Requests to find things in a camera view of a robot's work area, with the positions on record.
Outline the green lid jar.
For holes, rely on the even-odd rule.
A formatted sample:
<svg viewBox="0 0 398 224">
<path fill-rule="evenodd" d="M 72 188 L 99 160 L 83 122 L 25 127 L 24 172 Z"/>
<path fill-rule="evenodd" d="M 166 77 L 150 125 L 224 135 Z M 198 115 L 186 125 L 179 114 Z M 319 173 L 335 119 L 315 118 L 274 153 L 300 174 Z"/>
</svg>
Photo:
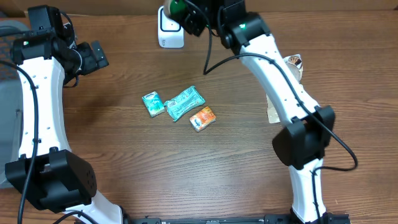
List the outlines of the green lid jar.
<svg viewBox="0 0 398 224">
<path fill-rule="evenodd" d="M 164 14 L 176 22 L 183 19 L 186 13 L 186 4 L 183 0 L 165 0 L 164 1 Z"/>
</svg>

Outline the teal tissue pack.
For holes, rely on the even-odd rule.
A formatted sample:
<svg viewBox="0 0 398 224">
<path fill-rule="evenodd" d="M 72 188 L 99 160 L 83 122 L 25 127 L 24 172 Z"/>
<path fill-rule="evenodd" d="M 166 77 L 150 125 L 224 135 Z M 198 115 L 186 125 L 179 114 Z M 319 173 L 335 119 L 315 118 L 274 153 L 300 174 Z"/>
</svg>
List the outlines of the teal tissue pack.
<svg viewBox="0 0 398 224">
<path fill-rule="evenodd" d="M 142 100 L 152 118 L 165 111 L 164 104 L 156 91 L 144 95 Z"/>
</svg>

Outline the teal wet wipes pack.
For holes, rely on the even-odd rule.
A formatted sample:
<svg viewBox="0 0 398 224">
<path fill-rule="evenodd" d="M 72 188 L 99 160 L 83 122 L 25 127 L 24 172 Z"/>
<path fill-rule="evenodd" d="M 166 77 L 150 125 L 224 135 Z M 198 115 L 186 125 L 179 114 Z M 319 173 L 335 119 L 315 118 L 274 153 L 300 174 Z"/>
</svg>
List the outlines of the teal wet wipes pack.
<svg viewBox="0 0 398 224">
<path fill-rule="evenodd" d="M 176 122 L 185 113 L 203 105 L 205 102 L 205 99 L 197 92 L 195 86 L 190 86 L 171 100 L 167 100 L 164 106 L 167 108 L 170 117 Z"/>
</svg>

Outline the orange tissue pack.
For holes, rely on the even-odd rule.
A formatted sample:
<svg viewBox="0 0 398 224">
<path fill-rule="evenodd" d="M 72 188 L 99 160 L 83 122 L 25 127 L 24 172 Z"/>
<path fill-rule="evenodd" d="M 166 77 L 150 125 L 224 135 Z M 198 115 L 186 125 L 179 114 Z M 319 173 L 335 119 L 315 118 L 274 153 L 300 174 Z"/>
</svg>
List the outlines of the orange tissue pack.
<svg viewBox="0 0 398 224">
<path fill-rule="evenodd" d="M 209 106 L 206 106 L 190 118 L 190 123 L 197 132 L 205 129 L 215 121 L 216 116 Z"/>
</svg>

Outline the brown bread bag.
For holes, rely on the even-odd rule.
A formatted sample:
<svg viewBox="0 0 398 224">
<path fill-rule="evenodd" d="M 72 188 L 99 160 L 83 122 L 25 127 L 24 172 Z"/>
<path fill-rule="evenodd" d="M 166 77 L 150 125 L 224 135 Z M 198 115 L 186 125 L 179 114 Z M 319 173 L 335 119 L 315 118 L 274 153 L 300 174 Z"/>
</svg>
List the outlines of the brown bread bag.
<svg viewBox="0 0 398 224">
<path fill-rule="evenodd" d="M 300 82 L 302 79 L 303 73 L 303 65 L 302 65 L 302 58 L 300 54 L 290 55 L 284 58 L 285 64 L 288 66 L 289 70 L 294 75 L 295 79 Z M 276 112 L 274 105 L 271 102 L 271 99 L 268 95 L 266 95 L 267 99 L 267 115 L 270 124 L 279 123 L 279 115 Z"/>
</svg>

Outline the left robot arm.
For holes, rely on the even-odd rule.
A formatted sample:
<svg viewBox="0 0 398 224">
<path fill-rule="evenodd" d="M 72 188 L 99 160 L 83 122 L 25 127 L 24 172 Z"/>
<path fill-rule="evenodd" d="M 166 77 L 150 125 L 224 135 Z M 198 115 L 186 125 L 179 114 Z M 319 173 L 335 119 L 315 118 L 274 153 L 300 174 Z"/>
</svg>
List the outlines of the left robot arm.
<svg viewBox="0 0 398 224">
<path fill-rule="evenodd" d="M 56 7 L 28 10 L 30 30 L 16 34 L 8 67 L 22 85 L 22 139 L 5 176 L 21 205 L 76 217 L 82 223 L 129 223 L 130 216 L 97 188 L 91 164 L 72 153 L 65 132 L 63 88 L 108 66 L 98 41 L 75 41 L 69 16 Z"/>
</svg>

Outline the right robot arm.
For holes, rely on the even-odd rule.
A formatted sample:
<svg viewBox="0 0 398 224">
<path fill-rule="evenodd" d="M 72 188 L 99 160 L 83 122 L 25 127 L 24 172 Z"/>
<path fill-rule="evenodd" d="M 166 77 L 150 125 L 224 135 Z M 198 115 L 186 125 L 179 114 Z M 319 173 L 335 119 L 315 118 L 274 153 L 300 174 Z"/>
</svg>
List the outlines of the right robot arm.
<svg viewBox="0 0 398 224">
<path fill-rule="evenodd" d="M 189 34 L 215 31 L 258 79 L 283 126 L 272 140 L 277 157 L 289 168 L 293 190 L 290 223 L 325 223 L 320 171 L 331 139 L 335 114 L 320 107 L 296 80 L 280 55 L 262 17 L 244 1 L 166 1 L 165 15 Z"/>
</svg>

